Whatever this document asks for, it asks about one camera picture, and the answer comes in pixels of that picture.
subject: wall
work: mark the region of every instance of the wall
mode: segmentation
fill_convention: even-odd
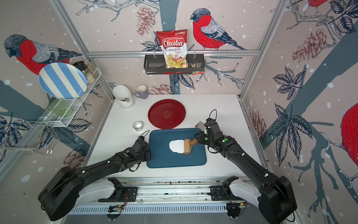
[[[13,34],[20,34],[31,41],[53,44],[68,51],[78,52],[76,45],[67,33],[59,17],[47,0],[5,1],[0,6],[0,40]],[[8,145],[15,145],[29,129],[21,127],[21,132],[11,133],[19,119],[36,120],[53,100],[39,85],[36,64],[28,56],[30,46],[20,45],[15,39],[0,51],[0,143],[10,135]],[[22,57],[16,58],[16,50],[22,48]],[[46,52],[38,51],[43,57]],[[63,165],[79,167],[90,149],[98,128],[109,106],[109,99],[100,85],[91,91],[79,109],[69,128],[57,128],[61,142],[55,146],[51,156],[37,153],[24,155],[0,184],[0,223],[45,223],[48,217],[40,209],[37,196],[48,181]],[[41,151],[46,151],[51,139],[42,143]],[[0,162],[11,151],[0,149]]]
[[[245,105],[302,223],[357,223],[358,2],[313,3],[289,3]]]
[[[190,19],[200,8],[208,9],[239,46],[258,49],[277,0],[228,0],[225,3],[215,0],[69,0],[63,3],[89,51],[160,51],[155,32],[175,29],[188,29],[189,49],[203,49],[206,41],[194,38]],[[221,49],[238,48],[222,46]],[[139,85],[146,85],[151,92],[160,92],[160,89],[174,94],[239,94],[253,57],[207,57],[205,76],[148,77],[142,72],[143,58],[96,61],[108,71],[104,74],[109,82],[124,84],[132,93]],[[134,76],[140,80],[138,84],[131,81]]]

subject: red tray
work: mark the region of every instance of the red tray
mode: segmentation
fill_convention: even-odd
[[[172,129],[185,118],[185,107],[172,99],[160,100],[149,109],[148,119],[157,128]]]

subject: snack packet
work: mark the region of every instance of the snack packet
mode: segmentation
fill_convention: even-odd
[[[157,31],[167,68],[187,68],[187,30]]]

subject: blue and white striped plate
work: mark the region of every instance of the blue and white striped plate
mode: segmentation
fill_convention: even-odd
[[[60,99],[75,99],[82,96],[87,89],[84,74],[75,66],[61,62],[43,67],[39,82],[45,92]]]

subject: white countertop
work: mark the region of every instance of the white countertop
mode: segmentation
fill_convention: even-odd
[[[117,100],[114,102],[87,165],[92,165],[112,157],[115,153],[133,146],[137,137],[143,132],[156,130],[157,128],[148,120],[148,111],[155,102],[163,99],[177,100],[185,107],[185,119],[176,128],[194,128],[199,121],[205,123],[210,112],[216,109],[218,112],[217,122],[221,131],[225,135],[235,138],[242,149],[261,164],[235,94],[149,95],[145,100],[137,97],[134,97],[134,99],[135,105],[130,109],[121,108]],[[144,124],[144,129],[141,132],[136,132],[133,129],[133,123],[138,120]],[[203,166],[152,169],[147,167],[146,162],[143,162],[135,172],[125,170],[108,177],[169,178],[246,176],[237,166],[227,158],[224,158],[221,154],[212,154],[206,150],[206,157],[207,162]]]

